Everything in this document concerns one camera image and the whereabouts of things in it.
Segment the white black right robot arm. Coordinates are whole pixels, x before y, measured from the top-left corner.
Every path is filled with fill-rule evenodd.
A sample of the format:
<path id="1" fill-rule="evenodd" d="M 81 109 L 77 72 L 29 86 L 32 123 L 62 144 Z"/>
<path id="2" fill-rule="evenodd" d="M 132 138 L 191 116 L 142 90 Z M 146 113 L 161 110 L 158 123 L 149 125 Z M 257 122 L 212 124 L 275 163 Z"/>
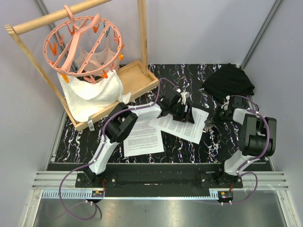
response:
<path id="1" fill-rule="evenodd" d="M 239 148 L 231 158 L 205 180 L 212 185 L 229 187 L 241 180 L 242 171 L 264 157 L 270 157 L 276 149 L 276 119 L 264 117 L 258 105 L 244 96 L 227 96 L 225 102 L 207 117 L 203 132 L 224 122 L 241 125 Z"/>

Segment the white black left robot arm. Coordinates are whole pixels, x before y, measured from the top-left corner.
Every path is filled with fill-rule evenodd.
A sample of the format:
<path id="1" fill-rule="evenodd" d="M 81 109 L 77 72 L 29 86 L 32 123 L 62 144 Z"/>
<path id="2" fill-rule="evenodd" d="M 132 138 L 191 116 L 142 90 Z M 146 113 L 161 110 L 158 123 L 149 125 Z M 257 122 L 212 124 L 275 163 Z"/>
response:
<path id="1" fill-rule="evenodd" d="M 130 106 L 119 103 L 106 118 L 101 142 L 88 166 L 84 168 L 86 182 L 91 187 L 98 187 L 102 183 L 101 173 L 105 171 L 114 149 L 130 135 L 136 122 L 168 114 L 175 121 L 193 124 L 190 93 L 172 91 L 160 97 L 159 101 L 145 105 Z"/>

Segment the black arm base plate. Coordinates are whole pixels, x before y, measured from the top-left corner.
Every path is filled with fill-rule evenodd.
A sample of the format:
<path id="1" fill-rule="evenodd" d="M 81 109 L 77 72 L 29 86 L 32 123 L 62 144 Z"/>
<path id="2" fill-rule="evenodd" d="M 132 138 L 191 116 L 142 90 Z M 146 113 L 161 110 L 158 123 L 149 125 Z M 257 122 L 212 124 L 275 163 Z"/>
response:
<path id="1" fill-rule="evenodd" d="M 118 164 L 109 163 L 104 172 L 94 174 L 88 168 L 77 173 L 77 188 L 117 188 L 126 184 L 132 185 L 182 185 L 201 186 L 202 188 L 243 187 L 242 179 L 227 176 L 221 164 Z"/>

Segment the printed paper sheet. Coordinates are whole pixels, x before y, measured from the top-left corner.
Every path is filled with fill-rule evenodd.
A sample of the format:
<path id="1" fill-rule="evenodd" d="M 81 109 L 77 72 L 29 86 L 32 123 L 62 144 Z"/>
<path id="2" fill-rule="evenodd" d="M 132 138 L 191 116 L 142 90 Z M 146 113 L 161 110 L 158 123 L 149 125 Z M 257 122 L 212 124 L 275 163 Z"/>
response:
<path id="1" fill-rule="evenodd" d="M 132 157 L 164 152 L 161 131 L 150 126 L 151 120 L 136 122 L 124 140 L 124 156 Z"/>
<path id="2" fill-rule="evenodd" d="M 173 120 L 173 116 L 168 114 L 160 118 L 153 118 L 150 126 L 163 132 L 180 137 L 181 139 L 199 144 L 202 138 L 205 120 L 209 113 L 198 108 L 192 108 L 195 123 L 178 122 Z"/>

